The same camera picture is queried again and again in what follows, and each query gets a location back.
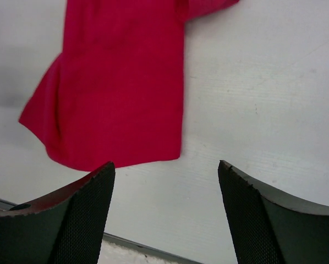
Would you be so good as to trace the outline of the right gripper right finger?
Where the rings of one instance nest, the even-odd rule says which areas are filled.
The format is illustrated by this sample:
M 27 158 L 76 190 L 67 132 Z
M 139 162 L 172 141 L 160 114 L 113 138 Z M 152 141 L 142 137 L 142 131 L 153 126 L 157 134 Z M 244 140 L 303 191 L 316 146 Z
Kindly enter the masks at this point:
M 329 264 L 329 206 L 288 194 L 226 161 L 218 180 L 238 263 Z

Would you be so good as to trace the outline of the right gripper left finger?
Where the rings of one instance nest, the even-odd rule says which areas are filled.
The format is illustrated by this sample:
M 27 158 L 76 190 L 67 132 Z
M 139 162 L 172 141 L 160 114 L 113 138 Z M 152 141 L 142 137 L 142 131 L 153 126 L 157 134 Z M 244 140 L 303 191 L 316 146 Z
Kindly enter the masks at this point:
M 115 176 L 108 162 L 47 195 L 0 210 L 0 263 L 97 263 Z

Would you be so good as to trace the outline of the magenta t shirt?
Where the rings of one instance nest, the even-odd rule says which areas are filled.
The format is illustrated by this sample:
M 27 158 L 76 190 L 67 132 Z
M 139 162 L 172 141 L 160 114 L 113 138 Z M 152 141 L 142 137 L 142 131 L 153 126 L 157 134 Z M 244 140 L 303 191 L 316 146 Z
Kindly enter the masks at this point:
M 92 171 L 180 156 L 185 23 L 233 1 L 68 1 L 62 51 L 19 123 L 55 162 Z

